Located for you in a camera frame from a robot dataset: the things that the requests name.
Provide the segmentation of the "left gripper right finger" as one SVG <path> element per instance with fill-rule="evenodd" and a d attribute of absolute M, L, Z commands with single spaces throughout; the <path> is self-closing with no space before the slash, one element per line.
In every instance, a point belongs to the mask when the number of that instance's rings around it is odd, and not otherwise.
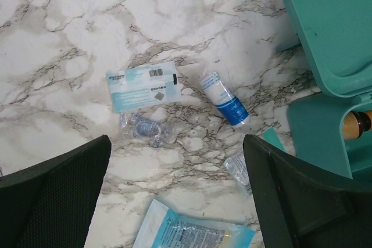
<path fill-rule="evenodd" d="M 371 184 L 334 174 L 255 135 L 243 142 L 266 247 L 371 247 Z"/>

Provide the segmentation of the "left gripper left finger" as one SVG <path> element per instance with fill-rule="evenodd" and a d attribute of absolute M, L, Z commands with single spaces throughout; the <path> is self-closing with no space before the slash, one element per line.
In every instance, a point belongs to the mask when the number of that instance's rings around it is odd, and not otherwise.
<path fill-rule="evenodd" d="M 84 247 L 111 150 L 102 135 L 1 177 L 1 247 Z"/>

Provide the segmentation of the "brown orange-capped medicine bottle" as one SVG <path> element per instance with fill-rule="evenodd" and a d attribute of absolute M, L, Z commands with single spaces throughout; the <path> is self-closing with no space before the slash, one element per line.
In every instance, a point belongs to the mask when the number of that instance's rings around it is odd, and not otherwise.
<path fill-rule="evenodd" d="M 371 130 L 371 110 L 365 112 L 349 112 L 342 125 L 344 140 L 358 139 L 364 132 Z"/>

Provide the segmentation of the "white blue bandage roll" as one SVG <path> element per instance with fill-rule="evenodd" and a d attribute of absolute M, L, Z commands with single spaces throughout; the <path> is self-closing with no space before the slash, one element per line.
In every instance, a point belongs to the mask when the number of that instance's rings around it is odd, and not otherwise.
<path fill-rule="evenodd" d="M 233 128 L 249 123 L 250 115 L 245 106 L 222 82 L 218 72 L 204 72 L 199 83 L 206 97 Z"/>

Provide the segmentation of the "teal medicine kit box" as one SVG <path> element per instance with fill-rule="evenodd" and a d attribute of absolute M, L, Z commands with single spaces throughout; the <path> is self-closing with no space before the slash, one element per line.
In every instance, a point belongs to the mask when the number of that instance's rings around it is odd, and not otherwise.
<path fill-rule="evenodd" d="M 351 112 L 371 110 L 371 0 L 283 0 L 320 92 L 287 111 L 297 156 L 371 181 L 371 130 L 344 140 Z"/>

